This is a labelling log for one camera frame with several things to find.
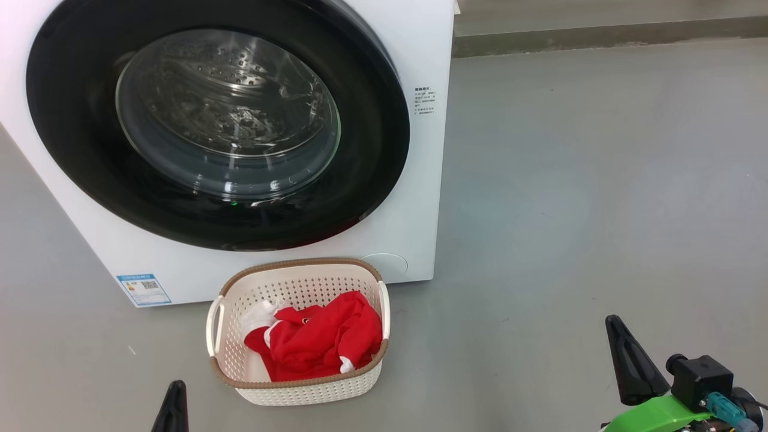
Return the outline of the right gripper green-band body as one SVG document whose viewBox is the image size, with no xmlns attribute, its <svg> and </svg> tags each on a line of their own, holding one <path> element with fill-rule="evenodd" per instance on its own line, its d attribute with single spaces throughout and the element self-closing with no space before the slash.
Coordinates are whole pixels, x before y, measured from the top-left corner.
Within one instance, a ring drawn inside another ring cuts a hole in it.
<svg viewBox="0 0 768 432">
<path fill-rule="evenodd" d="M 672 395 L 656 397 L 616 416 L 603 431 L 678 431 L 712 413 L 694 413 Z"/>
</svg>

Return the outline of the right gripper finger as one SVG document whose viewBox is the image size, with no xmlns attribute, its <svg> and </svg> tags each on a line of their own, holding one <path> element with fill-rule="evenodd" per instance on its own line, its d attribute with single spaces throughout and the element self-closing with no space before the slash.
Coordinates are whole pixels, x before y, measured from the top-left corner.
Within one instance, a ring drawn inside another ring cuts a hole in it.
<svg viewBox="0 0 768 432">
<path fill-rule="evenodd" d="M 620 402 L 638 406 L 665 395 L 670 390 L 669 383 L 622 318 L 608 315 L 604 323 Z"/>
</svg>

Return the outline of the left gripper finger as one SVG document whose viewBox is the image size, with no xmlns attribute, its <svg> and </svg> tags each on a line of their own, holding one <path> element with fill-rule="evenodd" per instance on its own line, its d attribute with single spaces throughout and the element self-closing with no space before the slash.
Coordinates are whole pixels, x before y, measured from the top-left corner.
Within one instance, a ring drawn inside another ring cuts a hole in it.
<svg viewBox="0 0 768 432">
<path fill-rule="evenodd" d="M 189 432 L 187 387 L 183 380 L 170 383 L 157 413 L 152 432 Z"/>
</svg>

